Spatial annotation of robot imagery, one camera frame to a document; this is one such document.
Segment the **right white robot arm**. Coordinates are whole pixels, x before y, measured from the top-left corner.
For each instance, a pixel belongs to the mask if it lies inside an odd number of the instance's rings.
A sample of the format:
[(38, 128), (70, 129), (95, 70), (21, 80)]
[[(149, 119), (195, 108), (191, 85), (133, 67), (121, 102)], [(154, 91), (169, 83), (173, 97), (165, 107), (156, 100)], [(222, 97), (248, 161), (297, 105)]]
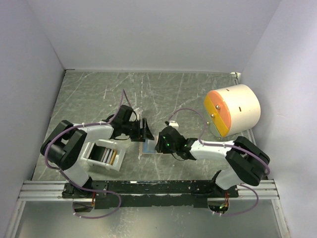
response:
[(211, 179), (209, 193), (215, 197), (223, 196), (228, 189), (242, 183), (258, 186), (269, 172), (269, 156), (243, 136), (233, 141), (203, 141), (185, 138), (177, 129), (167, 126), (158, 135), (155, 151), (176, 154), (183, 160), (226, 161), (229, 168), (216, 172)]

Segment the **beige card holder wallet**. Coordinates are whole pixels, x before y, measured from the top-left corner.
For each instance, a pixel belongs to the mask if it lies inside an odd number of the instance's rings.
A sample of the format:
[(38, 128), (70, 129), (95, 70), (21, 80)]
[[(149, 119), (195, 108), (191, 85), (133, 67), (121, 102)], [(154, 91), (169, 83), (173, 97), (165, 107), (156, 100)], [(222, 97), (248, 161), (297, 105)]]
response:
[(158, 138), (156, 137), (154, 140), (146, 139), (145, 142), (140, 142), (139, 153), (143, 154), (162, 154), (162, 152), (157, 152), (155, 147), (158, 143)]

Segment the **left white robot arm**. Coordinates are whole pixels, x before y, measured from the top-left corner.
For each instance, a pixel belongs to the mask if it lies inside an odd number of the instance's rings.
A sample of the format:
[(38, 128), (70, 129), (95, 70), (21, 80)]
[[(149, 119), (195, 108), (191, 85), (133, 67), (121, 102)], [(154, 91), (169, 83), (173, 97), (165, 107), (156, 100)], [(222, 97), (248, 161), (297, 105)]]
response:
[(54, 163), (55, 169), (74, 184), (75, 193), (86, 198), (93, 191), (93, 180), (78, 163), (83, 145), (101, 139), (116, 140), (123, 134), (132, 142), (155, 139), (147, 120), (138, 117), (130, 106), (122, 105), (115, 114), (100, 122), (72, 124), (61, 121), (42, 144), (40, 153), (47, 166), (49, 162)]

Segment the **white card tray box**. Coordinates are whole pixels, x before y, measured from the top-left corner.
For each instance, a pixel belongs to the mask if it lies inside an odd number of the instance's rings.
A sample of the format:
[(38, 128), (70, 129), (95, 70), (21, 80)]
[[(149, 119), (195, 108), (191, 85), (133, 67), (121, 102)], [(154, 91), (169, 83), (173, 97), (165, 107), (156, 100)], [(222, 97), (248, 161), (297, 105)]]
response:
[(100, 166), (118, 172), (125, 153), (126, 149), (118, 143), (100, 139), (86, 143), (80, 159), (89, 166)]

